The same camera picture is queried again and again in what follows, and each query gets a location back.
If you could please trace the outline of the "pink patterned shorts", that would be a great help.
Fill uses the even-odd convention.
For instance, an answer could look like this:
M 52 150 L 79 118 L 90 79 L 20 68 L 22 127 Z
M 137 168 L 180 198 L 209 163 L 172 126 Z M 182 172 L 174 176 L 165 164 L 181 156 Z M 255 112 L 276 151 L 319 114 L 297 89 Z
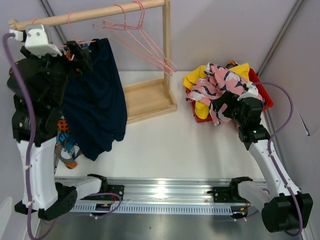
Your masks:
M 244 92 L 244 85 L 248 81 L 231 69 L 211 62 L 205 65 L 204 73 L 205 78 L 199 78 L 195 82 L 185 99 L 188 102 L 195 101 L 205 104 L 215 126 L 227 124 L 231 119 L 219 120 L 213 111 L 212 100 L 218 99 L 226 91 L 240 96 Z M 259 93 L 257 99 L 264 100 Z

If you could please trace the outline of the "yellow shorts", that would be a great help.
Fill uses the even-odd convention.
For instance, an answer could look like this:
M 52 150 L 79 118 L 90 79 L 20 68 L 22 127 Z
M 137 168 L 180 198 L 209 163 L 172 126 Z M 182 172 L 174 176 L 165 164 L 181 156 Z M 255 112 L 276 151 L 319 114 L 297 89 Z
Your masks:
M 183 86 L 188 90 L 191 91 L 192 87 L 194 86 L 194 84 L 196 83 L 196 81 L 201 78 L 205 78 L 206 74 L 205 74 L 205 65 L 200 65 L 198 68 L 196 68 L 195 70 L 193 70 L 191 73 L 188 73 L 186 76 L 183 77 L 183 81 L 182 84 Z M 243 77 L 244 79 L 246 79 L 247 82 L 250 81 L 249 78 L 249 71 L 250 71 L 250 65 L 249 63 L 243 63 L 243 64 L 239 64 L 236 67 L 230 68 L 233 72 L 235 72 L 236 74 L 240 75 L 241 77 Z M 209 108 L 201 102 L 194 102 L 194 114 L 195 116 L 202 120 L 206 120 L 207 117 L 209 116 Z

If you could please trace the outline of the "orange black camouflage shorts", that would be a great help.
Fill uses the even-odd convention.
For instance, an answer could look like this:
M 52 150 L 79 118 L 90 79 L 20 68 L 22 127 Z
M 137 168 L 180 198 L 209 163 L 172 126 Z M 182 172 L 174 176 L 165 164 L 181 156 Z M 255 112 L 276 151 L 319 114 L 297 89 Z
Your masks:
M 234 60 L 229 61 L 229 63 L 225 66 L 227 69 L 231 69 L 234 67 L 237 67 L 239 64 L 235 62 Z

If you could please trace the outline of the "navy blue shorts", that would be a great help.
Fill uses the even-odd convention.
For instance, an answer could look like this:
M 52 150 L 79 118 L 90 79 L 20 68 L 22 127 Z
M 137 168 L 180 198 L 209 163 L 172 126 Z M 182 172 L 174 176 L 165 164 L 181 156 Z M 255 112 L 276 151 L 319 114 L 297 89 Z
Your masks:
M 128 114 L 109 40 L 94 39 L 88 49 L 93 71 L 68 78 L 62 113 L 83 155 L 95 161 L 124 139 Z

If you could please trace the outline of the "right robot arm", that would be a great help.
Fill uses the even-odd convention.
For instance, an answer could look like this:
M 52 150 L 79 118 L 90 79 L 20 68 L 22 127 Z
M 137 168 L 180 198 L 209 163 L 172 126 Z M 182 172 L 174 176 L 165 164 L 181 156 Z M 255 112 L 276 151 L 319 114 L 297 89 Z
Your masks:
M 257 162 L 267 184 L 258 187 L 249 177 L 231 180 L 228 196 L 234 202 L 242 199 L 251 203 L 261 214 L 265 228 L 271 232 L 286 232 L 298 236 L 307 226 L 313 207 L 310 194 L 302 193 L 284 169 L 268 130 L 261 124 L 263 102 L 255 97 L 240 96 L 226 91 L 212 100 L 211 109 L 238 124 L 238 137 Z

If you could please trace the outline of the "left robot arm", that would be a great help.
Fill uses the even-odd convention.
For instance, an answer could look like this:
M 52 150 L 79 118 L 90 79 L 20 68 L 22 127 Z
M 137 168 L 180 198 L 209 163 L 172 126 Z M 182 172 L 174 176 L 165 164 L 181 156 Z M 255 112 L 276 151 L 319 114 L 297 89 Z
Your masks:
M 66 45 L 73 60 L 64 53 L 38 57 L 22 47 L 24 58 L 10 68 L 7 81 L 14 93 L 13 138 L 25 167 L 23 199 L 14 210 L 24 215 L 37 213 L 47 221 L 68 213 L 79 200 L 103 200 L 109 193 L 108 180 L 101 175 L 55 177 L 56 136 L 68 78 L 93 70 L 87 49 L 75 41 Z

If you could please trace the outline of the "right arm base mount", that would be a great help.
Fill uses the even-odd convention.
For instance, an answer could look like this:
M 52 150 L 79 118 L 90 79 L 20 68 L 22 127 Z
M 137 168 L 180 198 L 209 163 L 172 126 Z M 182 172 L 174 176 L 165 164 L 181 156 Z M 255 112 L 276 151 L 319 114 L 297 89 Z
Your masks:
M 242 182 L 252 182 L 248 176 L 232 178 L 228 186 L 214 186 L 206 193 L 212 195 L 215 203 L 246 203 L 246 199 L 241 197 L 238 185 Z

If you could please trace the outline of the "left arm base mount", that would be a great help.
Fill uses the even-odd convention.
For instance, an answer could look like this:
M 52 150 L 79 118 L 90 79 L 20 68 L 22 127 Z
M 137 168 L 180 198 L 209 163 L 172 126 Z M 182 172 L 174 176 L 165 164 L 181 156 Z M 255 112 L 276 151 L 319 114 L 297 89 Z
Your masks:
M 120 196 L 121 200 L 123 200 L 124 193 L 125 193 L 125 186 L 120 184 L 111 184 L 108 185 L 108 188 L 105 193 L 113 193 L 118 196 Z M 89 195 L 81 200 L 86 201 L 118 201 L 119 198 L 114 195 L 102 195 L 101 193 L 98 193 L 97 195 Z

